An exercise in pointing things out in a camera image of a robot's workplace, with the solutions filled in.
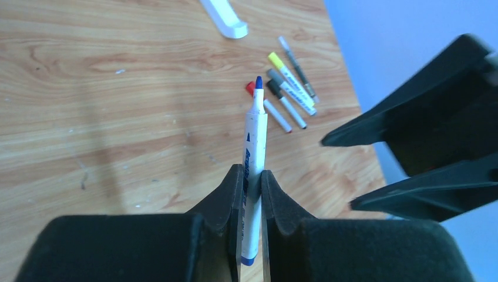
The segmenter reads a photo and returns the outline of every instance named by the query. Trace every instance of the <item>wooden table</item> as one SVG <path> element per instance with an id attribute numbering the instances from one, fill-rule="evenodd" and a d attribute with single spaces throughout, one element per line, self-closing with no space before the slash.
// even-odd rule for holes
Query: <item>wooden table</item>
<path id="1" fill-rule="evenodd" d="M 54 217 L 182 213 L 210 193 L 241 163 L 244 86 L 285 58 L 279 35 L 322 102 L 290 135 L 269 118 L 266 167 L 318 217 L 379 216 L 348 208 L 383 185 L 373 148 L 318 144 L 360 114 L 324 4 L 266 2 L 232 1 L 250 29 L 232 41 L 197 0 L 0 0 L 1 281 Z M 261 281 L 261 257 L 242 271 Z"/>

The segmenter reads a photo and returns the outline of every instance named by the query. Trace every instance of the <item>yellow marker cap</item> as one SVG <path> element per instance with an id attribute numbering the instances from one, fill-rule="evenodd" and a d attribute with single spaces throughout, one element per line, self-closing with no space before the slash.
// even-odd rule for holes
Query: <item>yellow marker cap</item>
<path id="1" fill-rule="evenodd" d="M 277 56 L 277 54 L 275 54 L 275 52 L 271 52 L 269 55 L 268 55 L 268 60 L 270 60 L 270 62 L 275 66 L 275 68 L 277 69 L 281 69 L 284 65 L 284 63 L 282 62 L 282 60 Z"/>

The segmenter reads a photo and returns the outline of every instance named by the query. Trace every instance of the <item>gray pen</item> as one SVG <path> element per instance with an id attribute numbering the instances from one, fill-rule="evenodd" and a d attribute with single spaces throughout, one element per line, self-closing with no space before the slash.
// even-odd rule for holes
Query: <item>gray pen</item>
<path id="1" fill-rule="evenodd" d="M 289 47 L 283 36 L 280 36 L 278 40 L 280 41 L 282 48 L 284 48 L 285 54 L 289 58 L 289 61 L 291 61 L 291 64 L 294 67 L 297 75 L 304 84 L 304 87 L 306 87 L 309 96 L 311 97 L 311 99 L 313 99 L 313 101 L 315 101 L 315 103 L 318 103 L 319 102 L 318 96 L 317 94 L 315 94 L 315 91 L 313 90 L 313 87 L 311 87 L 311 84 L 309 84 L 309 81 L 306 79 L 306 76 L 304 76 L 304 72 L 302 72 L 301 67 L 299 67 L 299 64 L 297 63 L 294 54 L 291 51 L 291 48 Z"/>

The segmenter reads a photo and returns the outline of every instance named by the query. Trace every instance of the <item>blue marker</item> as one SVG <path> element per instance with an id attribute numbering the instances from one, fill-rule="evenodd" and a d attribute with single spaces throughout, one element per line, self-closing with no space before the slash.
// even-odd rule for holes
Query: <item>blue marker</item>
<path id="1" fill-rule="evenodd" d="M 254 101 L 245 114 L 244 134 L 244 199 L 242 205 L 242 258 L 251 266 L 258 254 L 261 223 L 261 172 L 266 154 L 268 115 L 263 108 L 263 80 L 256 79 Z"/>

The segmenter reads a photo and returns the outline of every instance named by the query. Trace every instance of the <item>white marker body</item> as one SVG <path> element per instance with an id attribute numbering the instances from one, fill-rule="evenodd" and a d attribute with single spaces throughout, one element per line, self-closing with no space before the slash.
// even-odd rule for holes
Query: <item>white marker body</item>
<path id="1" fill-rule="evenodd" d="M 317 114 L 317 110 L 313 108 L 312 106 L 308 106 L 304 100 L 301 98 L 300 95 L 297 94 L 294 88 L 292 88 L 289 83 L 284 81 L 282 84 L 280 84 L 280 88 L 283 89 L 289 96 L 298 104 L 300 107 L 305 110 L 308 115 L 314 116 Z"/>
<path id="2" fill-rule="evenodd" d="M 289 114 L 296 121 L 297 125 L 300 128 L 306 128 L 307 127 L 306 122 L 304 122 L 304 120 L 302 119 L 302 117 L 294 109 L 294 107 L 292 106 L 291 102 L 289 102 L 289 100 L 287 100 L 287 98 L 285 98 L 285 97 L 280 98 L 280 102 L 282 103 L 282 105 L 284 105 L 284 107 L 287 109 L 287 112 L 289 112 Z"/>
<path id="3" fill-rule="evenodd" d="M 275 120 L 278 122 L 280 126 L 284 129 L 286 133 L 291 133 L 292 131 L 292 126 L 285 120 L 285 118 L 278 112 L 278 110 L 273 106 L 273 104 L 266 100 L 263 101 L 263 105 L 265 106 L 266 110 L 268 113 L 270 113 Z"/>
<path id="4" fill-rule="evenodd" d="M 289 84 L 297 91 L 298 95 L 301 97 L 304 103 L 306 103 L 308 107 L 313 107 L 315 105 L 315 102 L 313 101 L 313 99 L 311 99 L 308 92 L 304 90 L 302 85 L 295 78 L 295 76 L 292 74 L 289 68 L 283 66 L 279 71 L 284 76 L 284 78 L 289 82 Z"/>
<path id="5" fill-rule="evenodd" d="M 267 125 L 268 115 L 263 109 L 263 89 L 254 89 L 253 107 L 245 114 L 243 155 L 244 198 L 241 255 L 246 260 L 253 260 L 258 253 L 261 224 L 261 172 L 264 170 Z"/>

